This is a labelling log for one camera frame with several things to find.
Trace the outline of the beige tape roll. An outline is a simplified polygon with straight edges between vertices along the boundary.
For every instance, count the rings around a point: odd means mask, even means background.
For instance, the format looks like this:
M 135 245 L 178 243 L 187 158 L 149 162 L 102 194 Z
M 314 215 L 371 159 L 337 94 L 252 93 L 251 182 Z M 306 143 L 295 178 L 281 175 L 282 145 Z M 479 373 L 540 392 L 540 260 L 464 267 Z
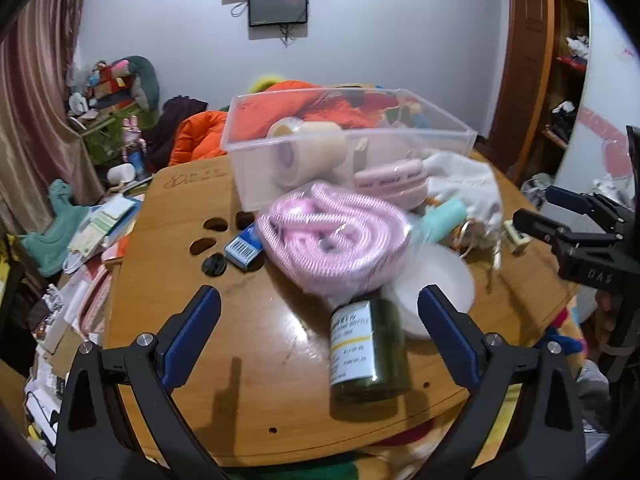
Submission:
M 332 180 L 346 159 L 347 141 L 336 122 L 285 117 L 268 130 L 274 180 L 292 190 L 317 179 Z

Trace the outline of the teal toy horse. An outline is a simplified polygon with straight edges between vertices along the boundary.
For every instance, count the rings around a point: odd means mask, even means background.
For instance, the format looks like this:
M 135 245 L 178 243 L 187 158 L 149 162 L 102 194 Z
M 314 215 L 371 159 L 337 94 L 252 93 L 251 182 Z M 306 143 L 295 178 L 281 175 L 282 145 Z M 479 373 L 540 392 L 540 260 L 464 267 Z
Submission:
M 27 255 L 34 260 L 44 278 L 50 278 L 62 270 L 68 244 L 90 211 L 88 206 L 74 203 L 72 187 L 61 179 L 49 185 L 48 197 L 54 212 L 50 226 L 42 233 L 28 232 L 20 236 Z

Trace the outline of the wooden shelf cabinet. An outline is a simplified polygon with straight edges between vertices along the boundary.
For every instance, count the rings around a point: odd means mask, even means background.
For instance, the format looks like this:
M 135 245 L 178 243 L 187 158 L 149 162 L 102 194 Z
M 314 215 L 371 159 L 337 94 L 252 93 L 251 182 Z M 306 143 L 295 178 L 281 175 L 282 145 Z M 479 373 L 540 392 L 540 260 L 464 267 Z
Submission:
M 509 0 L 506 57 L 483 153 L 516 184 L 553 176 L 585 88 L 588 0 Z

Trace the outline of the small cream sharpener box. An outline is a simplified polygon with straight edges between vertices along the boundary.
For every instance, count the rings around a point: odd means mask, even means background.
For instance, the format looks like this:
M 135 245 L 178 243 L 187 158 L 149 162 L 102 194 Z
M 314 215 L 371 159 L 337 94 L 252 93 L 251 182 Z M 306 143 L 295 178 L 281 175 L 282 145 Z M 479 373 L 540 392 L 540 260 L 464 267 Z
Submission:
M 519 256 L 526 251 L 532 239 L 515 229 L 513 220 L 504 220 L 502 224 L 502 237 L 509 247 L 510 253 Z

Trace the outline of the pink striped curtain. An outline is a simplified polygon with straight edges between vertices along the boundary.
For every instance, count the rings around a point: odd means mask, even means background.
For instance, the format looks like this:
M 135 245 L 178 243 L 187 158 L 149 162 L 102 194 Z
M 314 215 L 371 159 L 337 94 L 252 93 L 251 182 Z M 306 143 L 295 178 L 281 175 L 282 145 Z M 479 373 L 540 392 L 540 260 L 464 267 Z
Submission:
M 78 203 L 103 193 L 79 133 L 67 123 L 84 0 L 27 0 L 1 39 L 1 223 L 14 234 L 44 230 L 56 179 Z

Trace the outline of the orange puffer jacket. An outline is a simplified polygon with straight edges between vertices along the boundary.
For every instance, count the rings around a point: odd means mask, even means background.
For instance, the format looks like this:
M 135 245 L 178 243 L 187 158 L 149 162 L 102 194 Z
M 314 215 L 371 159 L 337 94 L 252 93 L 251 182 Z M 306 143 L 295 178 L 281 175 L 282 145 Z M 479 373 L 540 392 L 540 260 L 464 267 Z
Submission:
M 316 88 L 316 85 L 300 80 L 264 77 L 252 85 L 250 93 L 311 88 Z M 225 110 L 206 110 L 184 120 L 176 132 L 168 166 L 224 156 L 226 152 L 221 147 L 221 140 L 227 116 Z

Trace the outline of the pink oval case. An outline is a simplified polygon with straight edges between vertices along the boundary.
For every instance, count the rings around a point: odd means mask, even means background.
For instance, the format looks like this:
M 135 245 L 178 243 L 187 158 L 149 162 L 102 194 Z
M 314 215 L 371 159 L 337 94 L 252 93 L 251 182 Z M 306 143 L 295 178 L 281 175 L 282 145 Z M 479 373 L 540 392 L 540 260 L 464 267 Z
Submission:
M 427 196 L 427 174 L 421 159 L 403 159 L 354 174 L 354 188 L 398 208 L 419 207 Z

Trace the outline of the blue staples box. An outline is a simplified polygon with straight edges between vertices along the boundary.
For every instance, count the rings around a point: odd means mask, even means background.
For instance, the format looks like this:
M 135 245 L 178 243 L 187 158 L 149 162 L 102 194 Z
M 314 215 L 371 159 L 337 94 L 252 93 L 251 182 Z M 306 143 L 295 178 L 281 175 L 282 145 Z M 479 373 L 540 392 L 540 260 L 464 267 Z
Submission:
M 224 246 L 224 256 L 244 272 L 253 272 L 260 267 L 264 248 L 252 223 Z

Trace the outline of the small black wall monitor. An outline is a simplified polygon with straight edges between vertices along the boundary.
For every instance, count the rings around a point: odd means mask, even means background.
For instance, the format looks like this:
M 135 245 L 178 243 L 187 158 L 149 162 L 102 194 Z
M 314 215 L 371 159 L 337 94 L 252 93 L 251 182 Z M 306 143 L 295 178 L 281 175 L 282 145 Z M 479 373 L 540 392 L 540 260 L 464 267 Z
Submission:
M 250 27 L 306 24 L 308 0 L 248 0 Z

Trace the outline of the white mug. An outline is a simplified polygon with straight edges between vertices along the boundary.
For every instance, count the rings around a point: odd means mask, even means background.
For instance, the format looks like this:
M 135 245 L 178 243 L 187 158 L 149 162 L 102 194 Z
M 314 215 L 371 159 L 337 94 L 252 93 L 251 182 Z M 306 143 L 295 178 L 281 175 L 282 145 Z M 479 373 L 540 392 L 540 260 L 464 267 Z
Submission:
M 136 180 L 136 168 L 129 162 L 114 166 L 107 171 L 107 182 L 111 186 L 119 186 L 128 184 Z

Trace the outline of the green storage box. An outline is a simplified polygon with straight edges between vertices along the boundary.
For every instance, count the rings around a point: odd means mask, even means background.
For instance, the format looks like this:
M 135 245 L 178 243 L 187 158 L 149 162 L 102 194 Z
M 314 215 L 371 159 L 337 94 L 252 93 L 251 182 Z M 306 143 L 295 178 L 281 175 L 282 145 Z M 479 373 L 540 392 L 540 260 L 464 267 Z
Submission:
M 122 121 L 130 116 L 136 116 L 138 126 L 144 130 L 155 125 L 157 112 L 146 112 L 137 104 L 131 104 L 121 110 L 116 110 L 93 122 L 86 130 L 81 131 L 80 137 L 93 166 L 104 165 L 113 160 L 122 159 Z

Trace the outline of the clear plastic storage bin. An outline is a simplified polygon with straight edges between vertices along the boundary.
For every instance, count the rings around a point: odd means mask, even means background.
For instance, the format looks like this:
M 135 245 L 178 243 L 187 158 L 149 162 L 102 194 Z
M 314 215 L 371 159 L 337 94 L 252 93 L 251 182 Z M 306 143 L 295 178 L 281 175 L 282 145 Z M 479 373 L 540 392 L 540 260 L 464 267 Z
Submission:
M 274 180 L 269 128 L 285 117 L 336 122 L 347 155 L 332 180 L 349 188 L 356 172 L 434 152 L 470 154 L 477 133 L 446 110 L 406 89 L 318 87 L 237 96 L 230 105 L 222 147 L 230 157 L 240 202 L 258 210 L 292 190 Z

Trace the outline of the pile of books papers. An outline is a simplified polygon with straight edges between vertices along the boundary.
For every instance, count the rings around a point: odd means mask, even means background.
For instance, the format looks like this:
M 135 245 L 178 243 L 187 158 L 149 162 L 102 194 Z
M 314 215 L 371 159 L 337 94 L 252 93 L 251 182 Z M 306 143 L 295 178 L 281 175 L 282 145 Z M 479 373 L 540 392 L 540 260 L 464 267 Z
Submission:
M 50 452 L 56 447 L 70 362 L 83 342 L 103 342 L 117 271 L 142 202 L 116 194 L 89 207 L 68 244 L 62 270 L 50 277 L 53 282 L 29 313 L 36 357 L 25 387 L 27 431 Z

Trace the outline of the dark green glass bottle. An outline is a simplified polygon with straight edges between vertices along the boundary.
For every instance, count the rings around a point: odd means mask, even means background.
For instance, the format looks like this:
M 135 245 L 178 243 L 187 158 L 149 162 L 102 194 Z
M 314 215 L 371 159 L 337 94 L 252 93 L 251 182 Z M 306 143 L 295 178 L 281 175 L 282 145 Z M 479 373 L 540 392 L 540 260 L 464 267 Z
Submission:
M 409 390 L 405 336 L 390 300 L 362 296 L 332 313 L 329 383 L 341 404 L 386 401 Z

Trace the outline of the teal cylindrical tube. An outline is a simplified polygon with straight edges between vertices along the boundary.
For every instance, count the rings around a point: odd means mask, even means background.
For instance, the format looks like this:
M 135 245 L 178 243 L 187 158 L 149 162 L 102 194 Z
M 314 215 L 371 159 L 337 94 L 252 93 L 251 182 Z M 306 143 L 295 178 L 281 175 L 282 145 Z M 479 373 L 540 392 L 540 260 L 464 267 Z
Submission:
M 468 210 L 462 200 L 452 198 L 430 209 L 412 228 L 411 238 L 420 244 L 437 244 L 468 218 Z

